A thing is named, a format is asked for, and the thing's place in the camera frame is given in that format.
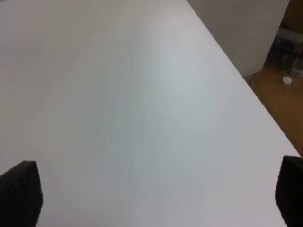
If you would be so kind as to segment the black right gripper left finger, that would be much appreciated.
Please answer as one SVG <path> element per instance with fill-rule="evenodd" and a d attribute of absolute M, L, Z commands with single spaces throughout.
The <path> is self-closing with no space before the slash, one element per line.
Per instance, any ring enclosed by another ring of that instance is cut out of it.
<path fill-rule="evenodd" d="M 35 161 L 22 161 L 0 176 L 0 225 L 34 227 L 43 205 Z"/>

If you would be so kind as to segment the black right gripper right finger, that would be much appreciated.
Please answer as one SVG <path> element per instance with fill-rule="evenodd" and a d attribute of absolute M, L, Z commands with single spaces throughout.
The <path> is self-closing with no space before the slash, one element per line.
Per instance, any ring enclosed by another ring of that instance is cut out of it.
<path fill-rule="evenodd" d="M 288 227 L 303 225 L 303 159 L 301 157 L 283 157 L 275 200 Z"/>

